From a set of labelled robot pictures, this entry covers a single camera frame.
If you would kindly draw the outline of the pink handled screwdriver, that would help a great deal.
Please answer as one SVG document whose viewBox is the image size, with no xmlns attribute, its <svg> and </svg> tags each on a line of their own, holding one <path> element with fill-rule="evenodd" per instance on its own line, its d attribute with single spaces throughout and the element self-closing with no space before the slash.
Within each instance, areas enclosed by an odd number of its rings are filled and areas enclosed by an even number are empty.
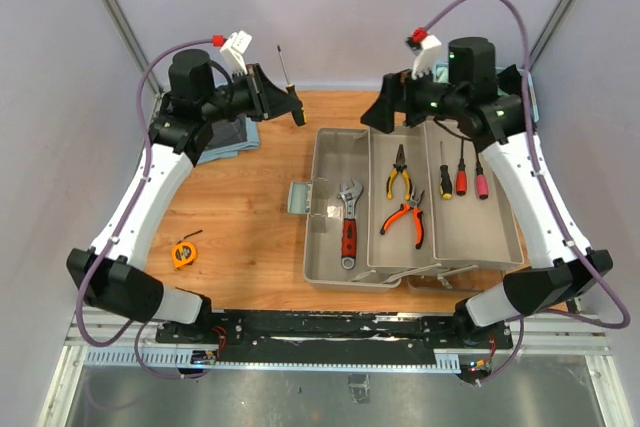
<svg viewBox="0 0 640 427">
<path fill-rule="evenodd" d="M 487 200 L 489 198 L 489 187 L 488 181 L 484 173 L 484 169 L 482 163 L 479 158 L 479 154 L 475 154 L 476 163 L 475 163 L 475 191 L 476 196 L 480 200 Z"/>
</svg>

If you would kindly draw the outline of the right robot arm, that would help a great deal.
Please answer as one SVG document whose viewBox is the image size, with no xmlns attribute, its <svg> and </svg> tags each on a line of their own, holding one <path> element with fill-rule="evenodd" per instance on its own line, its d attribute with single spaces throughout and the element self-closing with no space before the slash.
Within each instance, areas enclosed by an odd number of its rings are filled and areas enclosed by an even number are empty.
<svg viewBox="0 0 640 427">
<path fill-rule="evenodd" d="M 603 281 L 613 260 L 596 250 L 574 223 L 549 172 L 532 115 L 530 75 L 496 68 L 495 47 L 483 37 L 449 42 L 448 80 L 435 79 L 443 47 L 424 29 L 407 37 L 411 68 L 386 74 L 364 125 L 390 134 L 394 116 L 415 127 L 426 120 L 456 122 L 501 184 L 528 247 L 530 265 L 456 305 L 453 334 L 466 347 L 486 339 L 489 328 L 572 300 Z"/>
</svg>

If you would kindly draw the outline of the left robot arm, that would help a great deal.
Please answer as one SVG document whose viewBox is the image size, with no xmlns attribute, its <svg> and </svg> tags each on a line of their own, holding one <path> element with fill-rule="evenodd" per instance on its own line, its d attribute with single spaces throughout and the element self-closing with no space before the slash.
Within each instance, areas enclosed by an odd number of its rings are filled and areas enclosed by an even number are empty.
<svg viewBox="0 0 640 427">
<path fill-rule="evenodd" d="M 213 137 L 213 125 L 244 115 L 256 122 L 289 114 L 302 126 L 303 103 L 293 85 L 281 89 L 250 64 L 241 74 L 227 74 L 217 86 L 212 72 L 219 63 L 203 50 L 203 41 L 167 49 L 171 57 L 170 90 L 152 122 L 143 131 L 141 163 L 112 218 L 86 250 L 73 249 L 67 269 L 76 284 L 76 321 L 83 339 L 99 346 L 88 333 L 84 306 L 126 318 L 179 324 L 190 341 L 207 340 L 214 330 L 211 301 L 173 288 L 146 273 L 153 237 L 174 195 L 194 169 Z"/>
</svg>

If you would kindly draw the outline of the long yellow black screwdriver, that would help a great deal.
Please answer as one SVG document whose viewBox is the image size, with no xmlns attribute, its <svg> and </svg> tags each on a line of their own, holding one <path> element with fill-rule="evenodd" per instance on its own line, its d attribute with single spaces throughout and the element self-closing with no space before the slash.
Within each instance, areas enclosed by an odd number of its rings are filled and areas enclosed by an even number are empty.
<svg viewBox="0 0 640 427">
<path fill-rule="evenodd" d="M 290 81 L 290 76 L 289 76 L 288 71 L 287 71 L 287 67 L 286 67 L 286 63 L 285 63 L 285 60 L 284 60 L 282 48 L 281 48 L 280 45 L 277 45 L 276 48 L 277 48 L 277 52 L 278 52 L 278 55 L 279 55 L 280 64 L 281 64 L 281 67 L 282 67 L 282 70 L 283 70 L 284 79 L 285 79 L 285 82 L 287 83 L 286 91 L 287 91 L 288 95 L 291 98 L 293 98 L 298 104 L 298 106 L 291 112 L 291 114 L 292 114 L 294 122 L 296 123 L 297 126 L 299 126 L 299 127 L 304 126 L 306 124 L 306 117 L 305 117 L 303 103 L 302 103 L 302 101 L 300 100 L 300 98 L 297 95 L 295 84 Z"/>
</svg>

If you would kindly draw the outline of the red handled screwdriver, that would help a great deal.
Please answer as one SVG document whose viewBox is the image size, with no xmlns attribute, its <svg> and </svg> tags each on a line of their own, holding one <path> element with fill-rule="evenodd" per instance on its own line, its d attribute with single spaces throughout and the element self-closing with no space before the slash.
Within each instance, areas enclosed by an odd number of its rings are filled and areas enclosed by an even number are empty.
<svg viewBox="0 0 640 427">
<path fill-rule="evenodd" d="M 460 153 L 456 172 L 455 192 L 457 196 L 464 196 L 467 193 L 467 173 L 465 163 L 465 140 L 460 140 Z"/>
</svg>

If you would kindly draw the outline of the short yellow black screwdriver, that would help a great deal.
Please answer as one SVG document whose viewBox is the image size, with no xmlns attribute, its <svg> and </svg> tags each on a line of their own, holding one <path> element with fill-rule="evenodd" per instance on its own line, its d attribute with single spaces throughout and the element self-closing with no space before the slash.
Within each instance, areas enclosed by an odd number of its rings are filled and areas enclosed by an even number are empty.
<svg viewBox="0 0 640 427">
<path fill-rule="evenodd" d="M 453 185 L 449 173 L 449 167 L 445 159 L 444 143 L 439 143 L 440 148 L 440 193 L 444 200 L 450 200 L 453 196 Z"/>
</svg>

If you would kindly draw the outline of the orange tape measure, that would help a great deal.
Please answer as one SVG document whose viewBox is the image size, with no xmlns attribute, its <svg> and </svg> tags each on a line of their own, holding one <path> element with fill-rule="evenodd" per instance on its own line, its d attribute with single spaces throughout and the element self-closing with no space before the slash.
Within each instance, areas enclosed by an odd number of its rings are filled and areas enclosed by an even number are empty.
<svg viewBox="0 0 640 427">
<path fill-rule="evenodd" d="M 192 265 L 199 256 L 199 252 L 193 238 L 203 232 L 202 229 L 187 234 L 180 239 L 171 250 L 171 258 L 176 270 L 182 270 Z"/>
</svg>

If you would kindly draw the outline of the red handled adjustable wrench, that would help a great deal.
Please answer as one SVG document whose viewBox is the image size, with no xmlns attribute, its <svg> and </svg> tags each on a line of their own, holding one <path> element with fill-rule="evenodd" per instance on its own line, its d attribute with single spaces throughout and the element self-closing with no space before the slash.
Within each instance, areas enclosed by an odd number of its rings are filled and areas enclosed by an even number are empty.
<svg viewBox="0 0 640 427">
<path fill-rule="evenodd" d="M 357 256 L 357 224 L 356 207 L 363 193 L 360 181 L 351 179 L 342 181 L 339 186 L 338 197 L 344 204 L 341 236 L 341 266 L 345 270 L 352 270 Z"/>
</svg>

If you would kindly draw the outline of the grey plastic tool box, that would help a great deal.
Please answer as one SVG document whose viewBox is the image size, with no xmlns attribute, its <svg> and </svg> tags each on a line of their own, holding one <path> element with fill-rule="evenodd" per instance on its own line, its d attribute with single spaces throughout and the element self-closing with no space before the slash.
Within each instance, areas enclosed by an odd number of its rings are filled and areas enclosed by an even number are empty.
<svg viewBox="0 0 640 427">
<path fill-rule="evenodd" d="M 455 192 L 460 140 L 465 140 L 468 190 Z M 440 148 L 453 196 L 440 193 Z M 315 138 L 311 177 L 295 182 L 288 209 L 306 218 L 303 275 L 317 288 L 386 292 L 402 283 L 415 290 L 477 293 L 526 255 L 509 200 L 481 157 L 489 198 L 475 191 L 475 151 L 452 121 L 372 129 L 323 128 Z M 357 256 L 341 266 L 342 181 L 358 180 Z"/>
</svg>

